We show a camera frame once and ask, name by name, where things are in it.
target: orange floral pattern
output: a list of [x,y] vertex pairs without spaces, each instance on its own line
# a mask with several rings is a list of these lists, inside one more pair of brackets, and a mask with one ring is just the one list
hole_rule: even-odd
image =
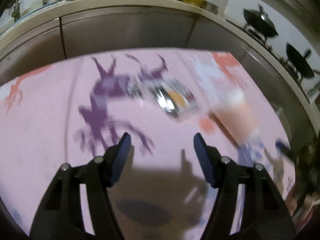
[[41,72],[47,70],[48,68],[50,68],[51,66],[48,65],[48,66],[45,66],[45,67],[42,67],[42,68],[38,68],[36,70],[33,70],[29,73],[26,73],[22,76],[19,76],[15,82],[15,84],[11,85],[10,87],[10,93],[9,95],[5,98],[5,105],[4,105],[4,108],[7,108],[7,113],[9,113],[9,110],[12,108],[13,104],[15,103],[16,101],[16,98],[17,98],[17,95],[20,96],[19,98],[19,105],[21,104],[22,100],[23,100],[23,93],[20,89],[20,84],[21,82],[30,77],[30,76],[34,76],[34,75],[37,75],[37,74],[40,74]]
[[211,135],[214,131],[215,124],[208,117],[201,117],[199,120],[199,127],[205,134]]
[[229,70],[229,67],[239,67],[240,63],[230,54],[221,52],[212,52],[214,60],[219,66],[219,69],[225,74],[228,80],[240,87],[246,86],[246,83],[234,76]]

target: cabinet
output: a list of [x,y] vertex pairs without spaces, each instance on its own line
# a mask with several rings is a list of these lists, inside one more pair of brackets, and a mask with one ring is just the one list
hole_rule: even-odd
[[0,86],[17,76],[64,59],[57,19],[25,33],[0,51]]
[[113,7],[62,17],[67,58],[108,50],[183,48],[194,14],[157,7]]
[[201,16],[191,33],[187,48],[228,51],[237,60],[245,54],[247,44],[232,32]]

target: pan handle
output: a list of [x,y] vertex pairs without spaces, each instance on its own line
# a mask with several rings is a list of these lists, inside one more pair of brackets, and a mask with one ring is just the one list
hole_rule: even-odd
[[316,70],[316,69],[313,69],[313,72],[320,75],[320,71],[319,70]]
[[261,4],[258,4],[259,5],[259,12],[260,12],[260,15],[262,15],[264,13],[263,11],[263,7]]
[[310,57],[311,56],[311,54],[312,54],[312,52],[311,52],[311,49],[307,49],[306,50],[306,52],[304,53],[304,58],[308,58],[308,57]]

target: food package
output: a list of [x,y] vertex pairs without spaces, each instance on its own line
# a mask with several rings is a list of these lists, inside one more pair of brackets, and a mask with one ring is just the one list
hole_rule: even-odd
[[158,105],[176,119],[198,110],[198,104],[192,92],[177,79],[153,80],[145,83],[144,86]]

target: cabinet door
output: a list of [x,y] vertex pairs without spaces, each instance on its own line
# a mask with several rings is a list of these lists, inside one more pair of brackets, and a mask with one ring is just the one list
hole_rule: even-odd
[[108,50],[184,47],[193,14],[166,8],[100,8],[62,17],[68,58]]
[[60,28],[46,31],[6,54],[0,61],[0,86],[34,69],[64,60]]
[[228,51],[237,60],[245,54],[246,46],[229,30],[202,16],[197,20],[187,44],[191,49]]
[[240,61],[273,107],[282,109],[279,119],[293,150],[300,149],[313,138],[312,124],[299,99],[278,72],[255,51],[248,51]]

